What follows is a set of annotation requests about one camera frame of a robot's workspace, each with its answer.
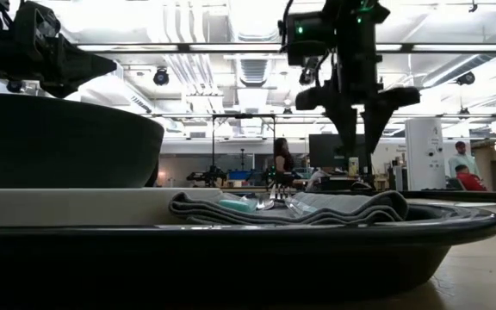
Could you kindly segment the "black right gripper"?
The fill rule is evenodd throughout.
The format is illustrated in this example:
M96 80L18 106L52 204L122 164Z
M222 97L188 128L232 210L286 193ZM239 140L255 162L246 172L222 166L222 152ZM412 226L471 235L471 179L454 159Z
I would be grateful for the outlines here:
M420 92L415 87L398 87L379 90L373 81L353 81L356 71L345 72L336 66L331 77L296 95L294 100L298 110L313 110L318 106L327 109L327 116L338 130L344 153L352 154L357 142L357 111L352 105L361 104L364 122L365 146L373 153L388 124L393 110L420 103Z

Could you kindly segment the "black computer monitor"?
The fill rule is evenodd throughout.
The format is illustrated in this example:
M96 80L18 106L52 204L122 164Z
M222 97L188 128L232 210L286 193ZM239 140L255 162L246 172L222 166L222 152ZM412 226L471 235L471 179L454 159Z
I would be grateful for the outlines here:
M340 136L335 133L309 135L309 159L314 168L335 167L346 170L349 158L357 157L362 170L368 165L369 156L365 152L364 136L356 135L356 144L349 151Z

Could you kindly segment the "black matte bowl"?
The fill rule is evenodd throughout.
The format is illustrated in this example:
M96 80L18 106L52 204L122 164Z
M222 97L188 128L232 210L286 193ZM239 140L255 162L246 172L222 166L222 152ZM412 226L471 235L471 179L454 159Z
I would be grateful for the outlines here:
M141 188L163 137L156 121L116 108L0 94L0 189Z

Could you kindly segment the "seated person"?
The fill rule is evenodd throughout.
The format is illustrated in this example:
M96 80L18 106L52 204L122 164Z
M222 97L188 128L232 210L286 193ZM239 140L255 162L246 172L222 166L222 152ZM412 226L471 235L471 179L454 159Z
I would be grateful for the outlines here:
M487 188L482 183L481 179L477 175L471 173L466 165L457 165L455 171L456 178L462 183L462 186L465 190L487 191Z

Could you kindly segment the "knife with teal handle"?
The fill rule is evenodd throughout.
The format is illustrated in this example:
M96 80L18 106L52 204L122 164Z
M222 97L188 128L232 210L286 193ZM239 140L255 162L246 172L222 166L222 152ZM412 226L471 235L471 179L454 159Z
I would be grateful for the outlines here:
M298 201L293 197L286 198L284 205L295 217L302 217L312 214L317 211L317 208L307 205L302 201Z

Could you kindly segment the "background robot station frame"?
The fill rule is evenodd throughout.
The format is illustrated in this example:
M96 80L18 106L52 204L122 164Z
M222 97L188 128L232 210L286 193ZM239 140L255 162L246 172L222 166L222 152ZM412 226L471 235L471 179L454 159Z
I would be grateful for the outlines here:
M192 172L187 177L186 180L190 182L204 182L206 187L216 188L217 185L215 182L220 179L221 183L224 183L228 179L228 173L223 171L220 167L216 165L216 135L215 131L216 121L218 119L222 119L223 121L227 121L229 119L235 120L249 120L258 118L261 121L264 118L270 118L272 120L272 132L273 139L276 138L276 118L277 114L253 114L253 113L236 113L236 114L211 114L209 115L211 118L212 125L212 135L211 135L211 165L206 171L203 172Z

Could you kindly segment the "black plastic tray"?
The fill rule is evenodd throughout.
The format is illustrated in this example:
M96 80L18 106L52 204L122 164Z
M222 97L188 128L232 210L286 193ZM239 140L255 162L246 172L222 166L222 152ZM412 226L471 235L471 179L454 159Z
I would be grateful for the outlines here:
M494 235L496 213L425 204L371 226L0 226L0 309L364 300Z

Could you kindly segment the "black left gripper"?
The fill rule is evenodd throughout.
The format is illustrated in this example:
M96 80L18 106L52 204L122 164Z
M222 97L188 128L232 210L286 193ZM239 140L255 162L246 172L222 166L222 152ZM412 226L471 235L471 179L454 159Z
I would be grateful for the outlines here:
M94 78L117 69L110 59L73 46L64 36L22 45L0 38L0 79L38 81L43 90L65 98Z

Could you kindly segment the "grey napkin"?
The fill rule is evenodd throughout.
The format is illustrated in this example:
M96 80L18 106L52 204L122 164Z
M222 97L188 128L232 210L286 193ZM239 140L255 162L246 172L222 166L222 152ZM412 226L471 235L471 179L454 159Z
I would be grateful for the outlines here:
M181 192L171 199L170 213L176 217L202 224L227 225L358 225L376 222L404 221L409 205L396 191L377 195L328 195L299 192L294 199L317 208L317 211L295 217L284 202L276 202L269 210L244 213L221 207L220 200L239 200L229 193L219 193L209 198L193 198Z

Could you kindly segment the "spoon with teal handle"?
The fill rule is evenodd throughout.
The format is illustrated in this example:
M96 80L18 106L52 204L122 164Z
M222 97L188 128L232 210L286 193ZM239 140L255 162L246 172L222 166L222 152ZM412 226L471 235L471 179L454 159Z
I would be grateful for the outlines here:
M269 210L274 207L275 202L265 197L241 197L239 200L220 200L218 204L223 208L229 208L244 213L255 213L257 211Z

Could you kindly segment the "standing person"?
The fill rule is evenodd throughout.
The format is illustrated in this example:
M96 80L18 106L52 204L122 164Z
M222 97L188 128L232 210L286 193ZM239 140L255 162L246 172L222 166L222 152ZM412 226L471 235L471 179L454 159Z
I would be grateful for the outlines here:
M463 141L457 141L455 144L456 153L449 159L449 175L456 176L456 167L466 165L470 173L480 176L478 166L474 157L466 151L466 144Z
M274 141L274 161L276 171L276 182L283 186L291 186L294 177L291 172L294 168L294 159L288 149L285 138L277 138Z

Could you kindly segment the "white round column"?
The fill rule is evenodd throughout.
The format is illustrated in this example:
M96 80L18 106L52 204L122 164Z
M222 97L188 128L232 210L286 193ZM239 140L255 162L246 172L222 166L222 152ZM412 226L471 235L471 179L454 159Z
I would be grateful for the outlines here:
M408 189L443 189L445 161L443 132L439 119L414 118L406 121Z

